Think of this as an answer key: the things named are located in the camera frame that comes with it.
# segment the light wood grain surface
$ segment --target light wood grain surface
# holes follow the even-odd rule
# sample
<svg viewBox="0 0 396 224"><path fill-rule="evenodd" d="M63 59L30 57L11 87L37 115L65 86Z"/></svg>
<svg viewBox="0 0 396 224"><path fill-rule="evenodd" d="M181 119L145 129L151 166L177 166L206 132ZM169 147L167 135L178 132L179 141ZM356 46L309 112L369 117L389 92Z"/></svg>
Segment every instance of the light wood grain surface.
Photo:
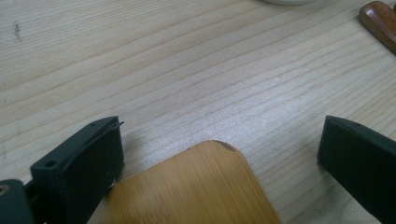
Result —
<svg viewBox="0 0 396 224"><path fill-rule="evenodd" d="M116 184L91 223L274 223L242 153L204 141Z"/></svg>
<svg viewBox="0 0 396 224"><path fill-rule="evenodd" d="M367 2L0 1L0 178L119 115L120 178L217 139L283 223L377 223L316 162L325 115L396 139L396 57Z"/></svg>

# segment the brown wooden object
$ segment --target brown wooden object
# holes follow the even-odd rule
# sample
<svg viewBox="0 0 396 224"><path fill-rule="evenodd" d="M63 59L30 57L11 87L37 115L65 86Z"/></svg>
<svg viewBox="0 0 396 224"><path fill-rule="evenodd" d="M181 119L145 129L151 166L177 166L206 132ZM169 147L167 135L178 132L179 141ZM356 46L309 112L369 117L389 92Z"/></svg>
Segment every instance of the brown wooden object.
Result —
<svg viewBox="0 0 396 224"><path fill-rule="evenodd" d="M361 23L393 53L396 53L396 12L387 4L374 1L359 12Z"/></svg>
<svg viewBox="0 0 396 224"><path fill-rule="evenodd" d="M217 141L121 181L93 222L280 223L243 155Z"/></svg>

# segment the dark brown wooden handle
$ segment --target dark brown wooden handle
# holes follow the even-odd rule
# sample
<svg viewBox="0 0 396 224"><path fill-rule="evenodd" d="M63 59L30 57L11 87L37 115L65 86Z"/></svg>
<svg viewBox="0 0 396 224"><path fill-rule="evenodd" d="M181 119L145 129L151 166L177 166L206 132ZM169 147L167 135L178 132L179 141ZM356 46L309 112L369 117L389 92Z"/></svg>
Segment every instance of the dark brown wooden handle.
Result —
<svg viewBox="0 0 396 224"><path fill-rule="evenodd" d="M359 12L361 23L394 54L396 54L396 6L374 1Z"/></svg>

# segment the wooden cutting board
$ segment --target wooden cutting board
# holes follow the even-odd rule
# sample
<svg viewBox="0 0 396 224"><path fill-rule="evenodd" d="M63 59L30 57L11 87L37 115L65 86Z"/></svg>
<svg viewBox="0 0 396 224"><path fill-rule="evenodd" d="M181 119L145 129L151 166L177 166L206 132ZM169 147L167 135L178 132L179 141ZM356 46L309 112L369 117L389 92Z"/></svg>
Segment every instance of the wooden cutting board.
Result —
<svg viewBox="0 0 396 224"><path fill-rule="evenodd" d="M90 223L280 223L244 156L205 141L114 186Z"/></svg>

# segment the table surface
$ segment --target table surface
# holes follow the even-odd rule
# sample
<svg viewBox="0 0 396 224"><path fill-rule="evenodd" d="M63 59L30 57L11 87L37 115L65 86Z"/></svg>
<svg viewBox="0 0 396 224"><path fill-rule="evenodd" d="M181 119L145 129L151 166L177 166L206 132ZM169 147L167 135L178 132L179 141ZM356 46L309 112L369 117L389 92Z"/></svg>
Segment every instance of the table surface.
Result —
<svg viewBox="0 0 396 224"><path fill-rule="evenodd" d="M326 115L396 139L396 58L359 23L367 2L1 1L0 179L118 115L120 178L216 139L283 223L377 223L316 159Z"/></svg>

